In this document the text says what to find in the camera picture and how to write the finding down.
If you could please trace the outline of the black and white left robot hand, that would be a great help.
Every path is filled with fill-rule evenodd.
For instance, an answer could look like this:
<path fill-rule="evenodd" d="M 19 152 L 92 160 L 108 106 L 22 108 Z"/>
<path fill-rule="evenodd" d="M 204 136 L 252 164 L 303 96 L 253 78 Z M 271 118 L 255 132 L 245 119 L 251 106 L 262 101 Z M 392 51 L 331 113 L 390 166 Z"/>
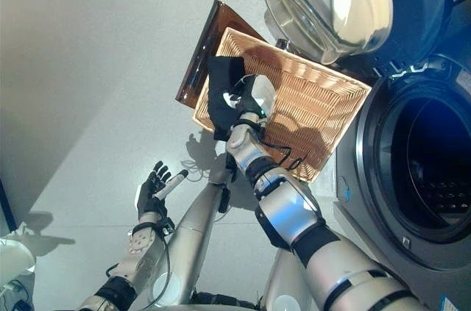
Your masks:
<path fill-rule="evenodd" d="M 147 213 L 156 213 L 160 220 L 167 216 L 165 200 L 167 196 L 188 176 L 188 170 L 171 175 L 167 165 L 158 161 L 150 171 L 147 179 L 136 191 L 135 208 L 138 219 L 141 220 Z"/>

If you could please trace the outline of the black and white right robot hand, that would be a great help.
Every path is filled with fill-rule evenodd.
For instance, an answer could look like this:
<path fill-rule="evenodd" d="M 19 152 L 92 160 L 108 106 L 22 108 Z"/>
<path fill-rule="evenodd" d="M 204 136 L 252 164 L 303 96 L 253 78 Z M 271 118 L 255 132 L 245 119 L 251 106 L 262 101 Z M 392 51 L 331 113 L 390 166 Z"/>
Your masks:
<path fill-rule="evenodd" d="M 238 116 L 255 113 L 260 119 L 269 119 L 275 108 L 276 92 L 273 84 L 263 74 L 248 74 L 239 79 L 233 88 L 223 93 L 224 102 Z"/>

